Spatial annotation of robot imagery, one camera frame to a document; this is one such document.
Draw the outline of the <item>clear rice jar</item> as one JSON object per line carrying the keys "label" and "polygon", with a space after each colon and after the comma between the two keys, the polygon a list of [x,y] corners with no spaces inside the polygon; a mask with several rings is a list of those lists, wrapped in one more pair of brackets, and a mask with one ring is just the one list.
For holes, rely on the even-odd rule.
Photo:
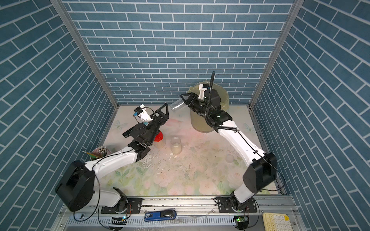
{"label": "clear rice jar", "polygon": [[182,142],[179,137],[173,137],[171,139],[171,150],[174,155],[178,155],[182,152]]}

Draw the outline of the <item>white lidded rice jar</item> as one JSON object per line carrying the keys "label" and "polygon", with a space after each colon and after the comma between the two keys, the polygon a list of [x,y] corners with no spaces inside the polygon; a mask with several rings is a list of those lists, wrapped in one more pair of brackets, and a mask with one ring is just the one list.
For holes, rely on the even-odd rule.
{"label": "white lidded rice jar", "polygon": [[187,108],[187,105],[185,104],[183,99],[178,99],[176,102],[174,102],[170,105],[170,108],[174,113],[177,113],[178,111],[182,110],[183,108]]}

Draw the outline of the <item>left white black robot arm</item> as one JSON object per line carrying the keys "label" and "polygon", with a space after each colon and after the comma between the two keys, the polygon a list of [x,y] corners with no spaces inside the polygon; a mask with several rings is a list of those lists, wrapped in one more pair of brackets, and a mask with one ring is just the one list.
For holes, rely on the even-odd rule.
{"label": "left white black robot arm", "polygon": [[159,135],[160,127],[169,119],[168,104],[152,114],[147,113],[144,105],[137,107],[135,112],[142,122],[123,133],[125,138],[133,138],[128,146],[100,159],[88,162],[76,160],[68,166],[55,192],[71,212],[92,205],[111,208],[115,213],[128,210],[127,196],[117,187],[103,189],[100,179],[121,167],[142,160]]}

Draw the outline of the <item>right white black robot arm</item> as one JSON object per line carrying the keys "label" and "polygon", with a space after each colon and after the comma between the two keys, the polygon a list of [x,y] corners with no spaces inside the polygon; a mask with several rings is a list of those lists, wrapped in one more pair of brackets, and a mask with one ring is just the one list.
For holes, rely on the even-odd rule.
{"label": "right white black robot arm", "polygon": [[197,115],[203,117],[208,126],[224,137],[238,151],[246,164],[243,184],[230,195],[235,210],[245,208],[246,202],[276,180],[277,159],[273,153],[266,153],[240,131],[233,118],[220,106],[217,91],[205,90],[202,99],[193,92],[181,94],[181,100]]}

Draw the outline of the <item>red lidded rice jar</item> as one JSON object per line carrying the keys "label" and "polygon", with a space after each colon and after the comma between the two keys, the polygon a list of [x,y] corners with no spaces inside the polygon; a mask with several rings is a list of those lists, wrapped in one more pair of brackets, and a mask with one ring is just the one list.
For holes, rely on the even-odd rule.
{"label": "red lidded rice jar", "polygon": [[161,149],[166,145],[166,140],[161,131],[159,131],[158,135],[155,137],[153,141],[153,145],[158,149]]}

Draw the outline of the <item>pink pen holder cup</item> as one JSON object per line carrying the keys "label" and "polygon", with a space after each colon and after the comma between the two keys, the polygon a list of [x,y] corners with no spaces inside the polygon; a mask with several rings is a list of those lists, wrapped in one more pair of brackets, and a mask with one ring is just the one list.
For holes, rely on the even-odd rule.
{"label": "pink pen holder cup", "polygon": [[106,146],[99,146],[91,152],[83,151],[83,153],[87,154],[90,160],[97,160],[112,154]]}

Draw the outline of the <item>blue black handheld device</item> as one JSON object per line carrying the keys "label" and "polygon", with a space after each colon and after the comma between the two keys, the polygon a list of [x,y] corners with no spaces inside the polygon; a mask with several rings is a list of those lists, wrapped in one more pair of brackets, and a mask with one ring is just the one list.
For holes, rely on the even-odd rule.
{"label": "blue black handheld device", "polygon": [[177,216],[177,213],[173,209],[153,211],[153,212],[145,213],[144,221],[152,222],[152,221],[173,220],[176,218],[176,216]]}

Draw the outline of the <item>yellow egg tray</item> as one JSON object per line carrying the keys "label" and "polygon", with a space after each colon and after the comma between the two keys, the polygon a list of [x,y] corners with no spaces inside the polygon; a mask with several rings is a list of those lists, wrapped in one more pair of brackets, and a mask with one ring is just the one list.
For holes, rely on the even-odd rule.
{"label": "yellow egg tray", "polygon": [[265,231],[293,231],[290,218],[286,214],[263,213]]}

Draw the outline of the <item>aluminium mounting rail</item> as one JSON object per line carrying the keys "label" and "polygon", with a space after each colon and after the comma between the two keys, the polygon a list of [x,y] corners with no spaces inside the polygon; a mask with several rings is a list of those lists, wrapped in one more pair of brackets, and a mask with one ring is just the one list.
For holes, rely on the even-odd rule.
{"label": "aluminium mounting rail", "polygon": [[[139,214],[146,212],[160,211],[173,209],[178,215],[206,215],[206,214],[221,214],[218,211],[217,204],[214,201],[215,195],[207,196],[143,196],[142,206]],[[280,214],[298,214],[298,208],[291,196],[284,195],[255,195],[253,198],[257,206],[255,213],[227,213],[231,214],[263,214],[263,213],[280,213]],[[103,206],[114,207],[106,204],[106,201],[101,199],[99,202],[97,198],[93,199],[86,206],[81,207],[75,211],[76,214],[84,214],[88,217],[90,214],[101,213]]]}

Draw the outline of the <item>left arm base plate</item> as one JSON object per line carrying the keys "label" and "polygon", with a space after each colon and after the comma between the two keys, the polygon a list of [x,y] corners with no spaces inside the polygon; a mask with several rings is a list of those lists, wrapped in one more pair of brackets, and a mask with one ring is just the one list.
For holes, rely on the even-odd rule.
{"label": "left arm base plate", "polygon": [[142,198],[121,199],[114,207],[103,206],[100,210],[102,214],[139,214],[141,210]]}

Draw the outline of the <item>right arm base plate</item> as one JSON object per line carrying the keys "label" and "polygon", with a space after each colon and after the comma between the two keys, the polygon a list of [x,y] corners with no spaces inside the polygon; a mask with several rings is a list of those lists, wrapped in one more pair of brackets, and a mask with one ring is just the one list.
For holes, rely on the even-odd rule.
{"label": "right arm base plate", "polygon": [[257,212],[256,203],[252,198],[240,203],[234,197],[217,196],[214,198],[219,213],[255,213]]}

